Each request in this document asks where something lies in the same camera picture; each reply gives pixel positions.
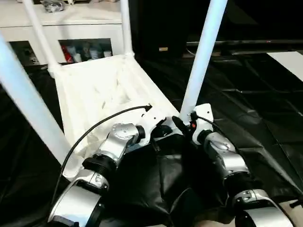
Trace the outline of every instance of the metal bracket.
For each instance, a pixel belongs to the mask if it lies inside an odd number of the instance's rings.
[[[152,130],[156,128],[158,123],[164,121],[165,119],[166,115],[156,107],[152,107],[142,116],[138,125],[144,128],[145,138],[140,140],[140,146],[145,146],[150,142]]]

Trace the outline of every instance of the black connector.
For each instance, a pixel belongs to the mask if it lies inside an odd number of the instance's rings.
[[[110,181],[117,168],[115,161],[103,154],[88,157],[83,161],[82,165],[85,169],[102,175],[107,181]]]

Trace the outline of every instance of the black fabric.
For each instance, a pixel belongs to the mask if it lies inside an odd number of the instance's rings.
[[[180,109],[192,59],[137,59]],[[54,80],[30,77],[62,125]],[[252,173],[276,201],[302,195],[303,83],[266,54],[211,60],[198,104],[212,105],[215,122],[239,147]],[[2,157],[0,226],[42,226],[60,166],[11,99],[0,92]],[[105,198],[103,227],[191,226],[210,219],[228,223],[226,192],[202,150],[168,137],[125,156]],[[66,186],[62,181],[61,190]]]
[[[54,80],[40,68],[27,72],[62,126]],[[2,88],[0,100],[0,225],[32,227],[49,212],[60,165]],[[66,183],[61,181],[58,193]]]

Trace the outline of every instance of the white cabinet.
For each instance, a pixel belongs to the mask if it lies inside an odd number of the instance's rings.
[[[61,45],[68,45],[69,40],[78,46],[81,41],[99,42],[100,45],[106,44],[105,48],[110,49],[113,55],[123,53],[120,2],[76,4],[56,13],[46,13],[42,5],[35,5],[35,10],[60,63],[66,62]],[[0,0],[0,15],[0,32],[5,40],[28,41],[39,63],[46,64],[23,4]]]

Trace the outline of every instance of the silver cylinder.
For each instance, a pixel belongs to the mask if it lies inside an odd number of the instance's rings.
[[[100,195],[72,186],[56,202],[49,221],[59,219],[60,222],[68,220],[69,222],[79,222],[79,227],[85,227],[93,210],[98,204]]]

